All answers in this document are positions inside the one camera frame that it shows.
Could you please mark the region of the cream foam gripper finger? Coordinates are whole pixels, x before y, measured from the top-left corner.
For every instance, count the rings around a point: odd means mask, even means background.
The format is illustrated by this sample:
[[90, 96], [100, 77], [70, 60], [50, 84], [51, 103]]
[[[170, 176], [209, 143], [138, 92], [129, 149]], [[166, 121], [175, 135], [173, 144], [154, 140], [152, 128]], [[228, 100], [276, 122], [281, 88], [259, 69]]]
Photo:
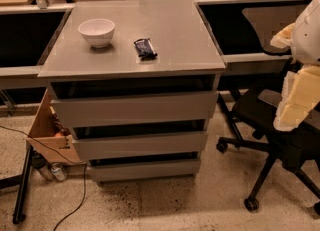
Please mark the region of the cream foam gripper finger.
[[270, 45], [276, 48], [285, 48], [291, 46], [292, 31], [295, 24], [291, 23], [274, 35], [270, 41]]
[[289, 132], [297, 128], [320, 102], [320, 67], [306, 65], [297, 73], [288, 71], [273, 126]]

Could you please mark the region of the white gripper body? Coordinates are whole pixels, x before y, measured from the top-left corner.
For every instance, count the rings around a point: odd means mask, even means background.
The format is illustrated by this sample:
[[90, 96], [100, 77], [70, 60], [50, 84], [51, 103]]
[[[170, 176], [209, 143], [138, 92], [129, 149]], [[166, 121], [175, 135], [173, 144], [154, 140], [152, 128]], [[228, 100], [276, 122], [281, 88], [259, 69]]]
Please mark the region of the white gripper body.
[[303, 64], [320, 64], [320, 0], [312, 0], [296, 19], [291, 52]]

